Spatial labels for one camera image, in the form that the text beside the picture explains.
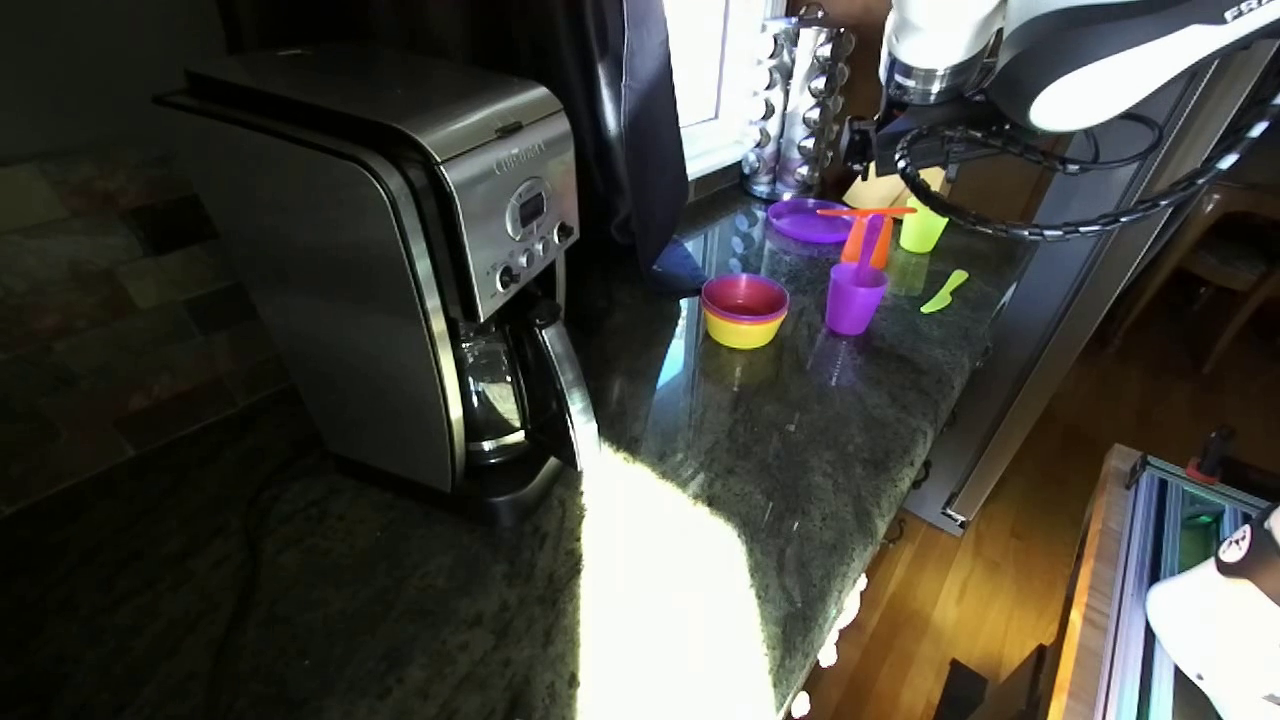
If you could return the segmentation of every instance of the backsplash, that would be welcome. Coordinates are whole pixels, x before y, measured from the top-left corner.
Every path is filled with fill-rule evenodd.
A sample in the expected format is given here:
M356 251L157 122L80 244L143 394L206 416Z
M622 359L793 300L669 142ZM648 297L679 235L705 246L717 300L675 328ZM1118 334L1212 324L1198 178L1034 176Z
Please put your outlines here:
M153 148L0 166L0 517L287 388Z

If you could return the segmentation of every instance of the coffee maker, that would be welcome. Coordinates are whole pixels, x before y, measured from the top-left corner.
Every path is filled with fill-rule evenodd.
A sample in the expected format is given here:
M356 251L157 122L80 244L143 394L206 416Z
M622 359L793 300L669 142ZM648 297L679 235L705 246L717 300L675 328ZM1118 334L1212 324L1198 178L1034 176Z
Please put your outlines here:
M349 42L194 67L162 106L335 455L486 507L593 455L560 324L576 157L548 89Z

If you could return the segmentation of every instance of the hardwood floor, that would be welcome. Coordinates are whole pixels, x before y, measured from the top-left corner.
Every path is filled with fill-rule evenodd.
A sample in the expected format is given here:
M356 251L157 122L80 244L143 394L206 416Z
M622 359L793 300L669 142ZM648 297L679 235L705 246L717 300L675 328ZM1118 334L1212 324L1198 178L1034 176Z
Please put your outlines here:
M1185 286L1170 285L1118 353L1098 339L1080 354L961 540L906 517L906 536L868 572L839 664L807 680L814 720L930 720L950 658L1000 680L1052 639L1113 445L1187 459L1228 418L1240 431L1233 452L1280 473L1276 343L1240 333L1221 366L1202 375L1181 300Z

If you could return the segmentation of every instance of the purple cup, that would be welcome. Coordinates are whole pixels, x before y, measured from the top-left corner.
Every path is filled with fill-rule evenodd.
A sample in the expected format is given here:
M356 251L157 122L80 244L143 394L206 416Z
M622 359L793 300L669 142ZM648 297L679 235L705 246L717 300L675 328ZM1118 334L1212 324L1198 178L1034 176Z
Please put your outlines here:
M823 324L836 334L864 334L886 300L886 273L868 265L831 265Z

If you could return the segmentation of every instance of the granite countertop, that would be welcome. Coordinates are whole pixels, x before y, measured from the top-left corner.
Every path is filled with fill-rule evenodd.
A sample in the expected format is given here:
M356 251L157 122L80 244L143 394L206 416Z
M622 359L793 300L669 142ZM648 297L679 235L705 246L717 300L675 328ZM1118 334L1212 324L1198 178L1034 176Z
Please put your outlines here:
M576 333L605 452L514 527L335 463L295 394L0 522L0 716L772 716L806 685L1022 251L952 230L864 339L820 328L827 251L749 198L705 273L790 285L765 353L612 280ZM973 280L942 314L923 293Z

